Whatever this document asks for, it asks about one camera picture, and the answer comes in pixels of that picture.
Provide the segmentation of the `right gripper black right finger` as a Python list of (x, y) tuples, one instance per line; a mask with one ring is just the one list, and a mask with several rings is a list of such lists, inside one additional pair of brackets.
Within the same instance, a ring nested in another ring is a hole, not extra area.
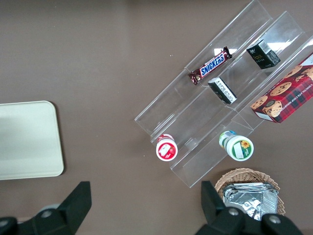
[(198, 235), (301, 235), (287, 217), (265, 214), (255, 220), (235, 207), (227, 207), (210, 181), (201, 183), (201, 207), (207, 223)]

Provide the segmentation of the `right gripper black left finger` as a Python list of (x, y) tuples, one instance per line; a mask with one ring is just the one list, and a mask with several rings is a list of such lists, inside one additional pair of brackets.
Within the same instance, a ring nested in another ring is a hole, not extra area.
[(0, 219), (2, 235), (74, 235), (91, 209), (89, 181), (82, 181), (57, 207), (45, 209), (19, 223), (15, 217)]

